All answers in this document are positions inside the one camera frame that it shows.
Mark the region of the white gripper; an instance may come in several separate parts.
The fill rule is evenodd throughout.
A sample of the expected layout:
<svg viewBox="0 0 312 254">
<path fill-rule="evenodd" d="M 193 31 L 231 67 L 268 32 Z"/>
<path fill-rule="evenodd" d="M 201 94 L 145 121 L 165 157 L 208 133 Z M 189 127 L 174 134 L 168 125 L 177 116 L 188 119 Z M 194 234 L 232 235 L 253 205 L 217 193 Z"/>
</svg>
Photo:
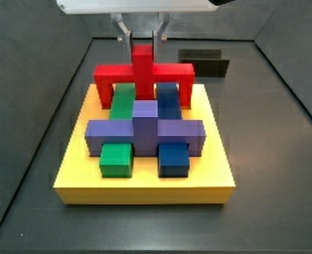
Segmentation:
<svg viewBox="0 0 312 254">
<path fill-rule="evenodd" d="M 172 12 L 216 11 L 233 0 L 56 0 L 69 15 L 113 14 L 111 22 L 118 31 L 118 41 L 125 45 L 127 59 L 131 60 L 133 33 L 127 29 L 121 13 L 160 13 L 160 27 L 153 31 L 154 48 L 166 41 L 165 31 Z"/>
</svg>

